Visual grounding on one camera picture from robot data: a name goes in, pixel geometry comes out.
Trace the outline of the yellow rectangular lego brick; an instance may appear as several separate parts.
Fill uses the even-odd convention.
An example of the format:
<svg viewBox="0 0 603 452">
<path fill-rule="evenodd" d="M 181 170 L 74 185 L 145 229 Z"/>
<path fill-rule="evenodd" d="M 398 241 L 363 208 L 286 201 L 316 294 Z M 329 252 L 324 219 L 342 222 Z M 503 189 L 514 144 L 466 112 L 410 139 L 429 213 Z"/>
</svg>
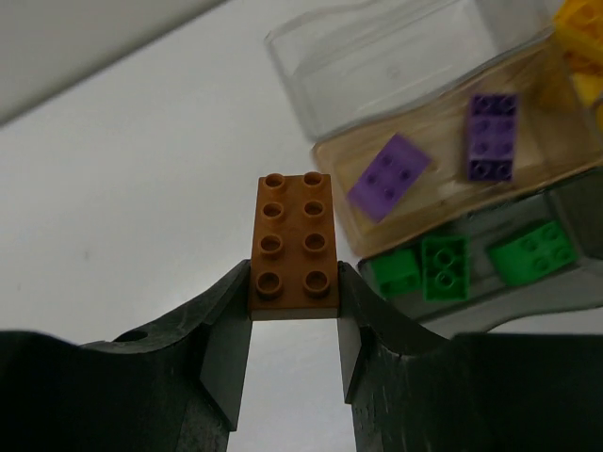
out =
<svg viewBox="0 0 603 452">
<path fill-rule="evenodd" d="M 601 75 L 602 1 L 565 1 L 554 16 L 554 25 L 571 68 Z"/>
</svg>

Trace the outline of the green curved lego brick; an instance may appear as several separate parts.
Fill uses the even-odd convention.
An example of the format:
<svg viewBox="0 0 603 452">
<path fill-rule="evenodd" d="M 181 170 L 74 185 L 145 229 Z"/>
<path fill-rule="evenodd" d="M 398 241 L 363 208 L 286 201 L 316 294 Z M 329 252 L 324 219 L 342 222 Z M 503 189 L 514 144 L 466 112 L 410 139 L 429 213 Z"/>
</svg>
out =
<svg viewBox="0 0 603 452">
<path fill-rule="evenodd" d="M 464 235 L 428 235 L 421 240 L 422 294 L 426 302 L 462 302 L 469 298 L 468 239 Z"/>
</svg>

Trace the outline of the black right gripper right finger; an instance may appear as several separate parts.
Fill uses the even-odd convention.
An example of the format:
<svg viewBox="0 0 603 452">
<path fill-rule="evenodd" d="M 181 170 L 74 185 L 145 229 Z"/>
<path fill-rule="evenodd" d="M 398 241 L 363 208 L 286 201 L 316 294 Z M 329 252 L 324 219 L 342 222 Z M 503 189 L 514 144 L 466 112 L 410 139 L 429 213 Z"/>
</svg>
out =
<svg viewBox="0 0 603 452">
<path fill-rule="evenodd" d="M 598 451 L 598 335 L 444 338 L 338 266 L 338 344 L 360 451 Z"/>
</svg>

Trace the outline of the purple rounded lego brick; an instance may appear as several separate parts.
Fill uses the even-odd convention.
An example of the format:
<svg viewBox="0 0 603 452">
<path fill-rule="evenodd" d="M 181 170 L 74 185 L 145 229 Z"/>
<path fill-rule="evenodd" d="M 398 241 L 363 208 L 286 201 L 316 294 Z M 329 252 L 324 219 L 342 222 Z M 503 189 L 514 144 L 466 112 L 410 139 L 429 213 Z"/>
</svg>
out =
<svg viewBox="0 0 603 452">
<path fill-rule="evenodd" d="M 519 97 L 515 93 L 478 93 L 466 116 L 465 154 L 470 182 L 513 179 Z"/>
</svg>

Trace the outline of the purple lego plate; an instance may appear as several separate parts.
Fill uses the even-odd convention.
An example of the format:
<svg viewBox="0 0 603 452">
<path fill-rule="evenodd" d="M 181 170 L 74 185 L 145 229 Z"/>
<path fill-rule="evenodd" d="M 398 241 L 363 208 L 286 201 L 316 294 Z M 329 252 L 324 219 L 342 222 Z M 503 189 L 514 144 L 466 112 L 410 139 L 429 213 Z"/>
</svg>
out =
<svg viewBox="0 0 603 452">
<path fill-rule="evenodd" d="M 393 211 L 431 162 L 410 140 L 394 135 L 350 189 L 348 200 L 379 222 Z"/>
</svg>

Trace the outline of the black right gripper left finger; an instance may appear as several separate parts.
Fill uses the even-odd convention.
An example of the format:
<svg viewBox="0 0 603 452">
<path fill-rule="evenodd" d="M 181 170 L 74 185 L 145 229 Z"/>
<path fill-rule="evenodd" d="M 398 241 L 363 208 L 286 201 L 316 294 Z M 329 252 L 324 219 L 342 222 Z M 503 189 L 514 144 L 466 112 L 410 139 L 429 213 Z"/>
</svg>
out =
<svg viewBox="0 0 603 452">
<path fill-rule="evenodd" d="M 251 342 L 250 264 L 113 341 L 1 334 L 5 451 L 223 451 Z"/>
</svg>

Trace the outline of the green rounded lego brick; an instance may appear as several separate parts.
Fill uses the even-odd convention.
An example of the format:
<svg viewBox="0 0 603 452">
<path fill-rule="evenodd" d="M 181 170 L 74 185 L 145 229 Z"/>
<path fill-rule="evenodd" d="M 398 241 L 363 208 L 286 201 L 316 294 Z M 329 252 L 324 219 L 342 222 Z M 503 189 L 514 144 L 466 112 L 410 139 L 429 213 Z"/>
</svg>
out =
<svg viewBox="0 0 603 452">
<path fill-rule="evenodd" d="M 578 260 L 572 241 L 555 219 L 533 221 L 489 245 L 486 253 L 509 286 L 534 283 Z"/>
</svg>

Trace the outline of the brown lego plate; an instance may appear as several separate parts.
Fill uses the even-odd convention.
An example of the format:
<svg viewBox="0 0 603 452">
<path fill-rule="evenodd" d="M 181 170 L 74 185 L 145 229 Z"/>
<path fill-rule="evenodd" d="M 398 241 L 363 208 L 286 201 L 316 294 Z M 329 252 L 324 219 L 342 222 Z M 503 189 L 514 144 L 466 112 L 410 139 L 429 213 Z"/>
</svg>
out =
<svg viewBox="0 0 603 452">
<path fill-rule="evenodd" d="M 258 181 L 248 313 L 253 321 L 338 317 L 331 176 Z"/>
</svg>

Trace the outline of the small green lego brick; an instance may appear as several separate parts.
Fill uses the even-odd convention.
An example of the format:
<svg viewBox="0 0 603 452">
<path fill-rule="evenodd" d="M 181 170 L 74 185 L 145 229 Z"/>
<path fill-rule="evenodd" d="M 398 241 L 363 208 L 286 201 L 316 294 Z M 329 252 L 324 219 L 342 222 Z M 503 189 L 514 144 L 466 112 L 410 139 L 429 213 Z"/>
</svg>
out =
<svg viewBox="0 0 603 452">
<path fill-rule="evenodd" d="M 385 299 L 395 298 L 418 290 L 421 271 L 412 250 L 394 250 L 370 261 L 378 293 Z"/>
</svg>

